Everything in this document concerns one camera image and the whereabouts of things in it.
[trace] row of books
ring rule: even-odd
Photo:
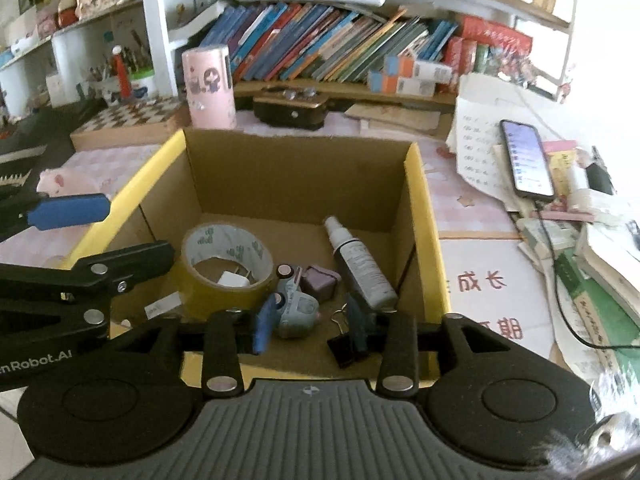
[[[391,19],[323,4],[227,7],[200,46],[227,44],[235,81],[365,82],[385,56],[442,56],[457,28],[446,20]]]

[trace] chessboard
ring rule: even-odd
[[[177,98],[152,99],[107,108],[71,134],[76,151],[161,144],[191,124],[189,109]]]

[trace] phone screen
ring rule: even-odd
[[[545,153],[538,132],[530,124],[501,121],[516,191],[533,196],[554,196]]]

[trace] white bottle cap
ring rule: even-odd
[[[324,227],[329,234],[329,241],[331,242],[334,251],[350,240],[356,240],[346,227],[343,227],[335,216],[329,216],[324,221]]]

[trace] gray ribbed panel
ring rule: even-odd
[[[310,386],[318,388],[312,395]],[[364,381],[267,381],[210,400],[193,427],[154,456],[108,468],[38,459],[19,480],[533,480],[450,450],[408,402]]]

